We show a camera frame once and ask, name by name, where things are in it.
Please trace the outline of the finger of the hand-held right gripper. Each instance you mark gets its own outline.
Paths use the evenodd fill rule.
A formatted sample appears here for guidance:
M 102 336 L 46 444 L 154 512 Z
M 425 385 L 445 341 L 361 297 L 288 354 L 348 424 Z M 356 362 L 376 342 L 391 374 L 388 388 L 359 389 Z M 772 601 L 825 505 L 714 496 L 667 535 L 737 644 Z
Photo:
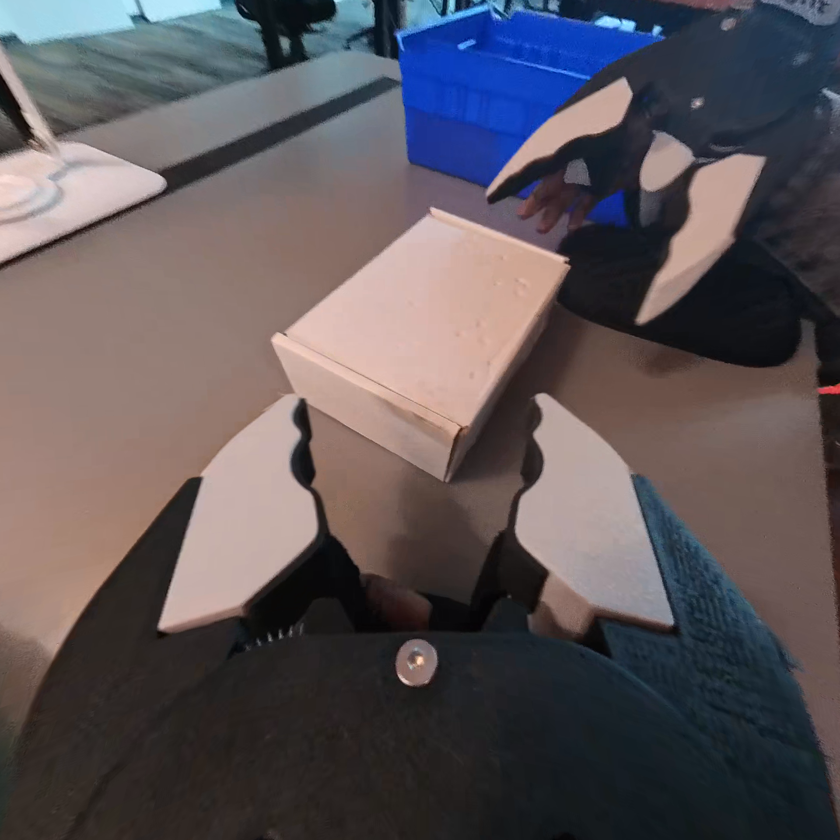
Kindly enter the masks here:
M 672 308 L 734 243 L 767 159 L 737 153 L 702 164 L 686 192 L 687 215 L 668 243 L 635 317 L 645 325 Z
M 489 204 L 519 194 L 535 182 L 572 169 L 570 183 L 606 195 L 623 145 L 623 124 L 634 100 L 620 77 L 583 91 L 543 122 L 503 165 L 486 189 Z

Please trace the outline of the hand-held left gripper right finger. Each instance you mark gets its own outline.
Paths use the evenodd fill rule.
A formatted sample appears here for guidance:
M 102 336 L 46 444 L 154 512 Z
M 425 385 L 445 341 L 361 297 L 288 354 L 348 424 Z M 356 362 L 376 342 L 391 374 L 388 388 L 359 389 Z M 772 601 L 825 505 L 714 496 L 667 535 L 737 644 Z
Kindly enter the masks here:
M 668 633 L 676 626 L 634 473 L 597 432 L 545 393 L 532 399 L 513 548 L 537 581 L 513 592 L 530 629 L 583 638 L 599 619 Z

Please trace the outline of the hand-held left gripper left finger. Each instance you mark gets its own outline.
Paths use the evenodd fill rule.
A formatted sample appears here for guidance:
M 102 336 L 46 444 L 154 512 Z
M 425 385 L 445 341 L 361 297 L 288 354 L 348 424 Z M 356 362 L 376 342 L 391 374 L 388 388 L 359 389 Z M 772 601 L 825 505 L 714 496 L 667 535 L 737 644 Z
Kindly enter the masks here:
M 326 537 L 312 486 L 311 440 L 307 404 L 284 395 L 205 467 L 161 609 L 161 633 L 245 617 Z

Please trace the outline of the blue plastic bin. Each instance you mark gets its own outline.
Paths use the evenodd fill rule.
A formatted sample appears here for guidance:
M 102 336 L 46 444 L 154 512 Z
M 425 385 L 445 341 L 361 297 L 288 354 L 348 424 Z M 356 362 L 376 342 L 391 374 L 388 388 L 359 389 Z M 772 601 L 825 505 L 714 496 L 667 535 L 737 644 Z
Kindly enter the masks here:
M 408 160 L 488 187 L 595 73 L 662 39 L 518 10 L 473 7 L 396 35 Z

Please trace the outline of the white cardboard mailer box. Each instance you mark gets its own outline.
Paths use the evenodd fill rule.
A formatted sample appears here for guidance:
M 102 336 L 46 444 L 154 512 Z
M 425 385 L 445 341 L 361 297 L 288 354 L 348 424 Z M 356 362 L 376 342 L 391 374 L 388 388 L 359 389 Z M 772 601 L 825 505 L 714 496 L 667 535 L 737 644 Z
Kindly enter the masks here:
M 311 407 L 449 482 L 569 269 L 559 254 L 431 208 L 271 342 Z

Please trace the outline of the person's right forearm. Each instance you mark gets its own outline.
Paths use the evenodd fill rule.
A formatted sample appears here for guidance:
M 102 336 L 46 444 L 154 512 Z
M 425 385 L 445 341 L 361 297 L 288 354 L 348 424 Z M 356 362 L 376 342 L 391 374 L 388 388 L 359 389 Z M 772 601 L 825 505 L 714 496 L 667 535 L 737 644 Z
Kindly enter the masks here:
M 759 241 L 839 315 L 839 96 L 820 92 L 815 133 L 787 183 L 772 195 Z

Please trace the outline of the grey desk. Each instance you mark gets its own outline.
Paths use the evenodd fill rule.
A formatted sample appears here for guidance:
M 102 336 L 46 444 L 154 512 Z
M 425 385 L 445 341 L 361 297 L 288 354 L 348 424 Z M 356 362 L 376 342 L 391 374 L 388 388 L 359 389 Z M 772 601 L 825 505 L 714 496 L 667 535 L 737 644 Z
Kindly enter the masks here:
M 398 76 L 329 56 L 80 133 L 152 170 L 299 113 L 342 111 L 2 269 L 2 726 L 23 722 L 82 607 L 189 477 L 290 387 L 270 346 L 437 207 L 536 244 L 511 204 L 407 163 Z M 790 649 L 825 744 L 838 639 L 810 339 L 748 370 L 557 308 L 456 480 L 320 413 L 318 489 L 355 561 L 466 596 L 518 487 L 530 397 L 602 435 L 726 568 Z

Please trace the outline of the person's right hand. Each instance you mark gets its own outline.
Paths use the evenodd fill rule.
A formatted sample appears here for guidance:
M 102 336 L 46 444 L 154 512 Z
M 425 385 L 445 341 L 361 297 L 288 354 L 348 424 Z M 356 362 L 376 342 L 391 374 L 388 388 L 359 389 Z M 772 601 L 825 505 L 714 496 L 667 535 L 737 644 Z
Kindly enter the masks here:
M 521 202 L 518 217 L 534 219 L 537 233 L 547 235 L 562 223 L 566 234 L 580 229 L 600 199 L 583 185 L 567 183 L 565 175 L 548 176 Z

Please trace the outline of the person's left hand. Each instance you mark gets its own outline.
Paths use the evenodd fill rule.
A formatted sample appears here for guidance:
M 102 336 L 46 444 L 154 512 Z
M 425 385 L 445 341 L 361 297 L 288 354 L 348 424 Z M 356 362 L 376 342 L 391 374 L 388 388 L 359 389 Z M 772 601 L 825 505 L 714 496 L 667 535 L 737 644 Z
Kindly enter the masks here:
M 367 609 L 386 628 L 395 632 L 429 629 L 433 605 L 425 595 L 378 574 L 360 578 Z

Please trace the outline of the white-based document stand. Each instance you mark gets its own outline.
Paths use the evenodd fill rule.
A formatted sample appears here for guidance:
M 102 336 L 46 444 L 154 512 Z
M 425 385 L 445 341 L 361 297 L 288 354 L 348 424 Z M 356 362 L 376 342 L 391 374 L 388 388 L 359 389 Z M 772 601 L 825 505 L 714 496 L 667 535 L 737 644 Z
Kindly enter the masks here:
M 24 142 L 1 158 L 1 264 L 161 195 L 165 178 L 84 143 L 59 141 L 5 49 L 2 114 Z

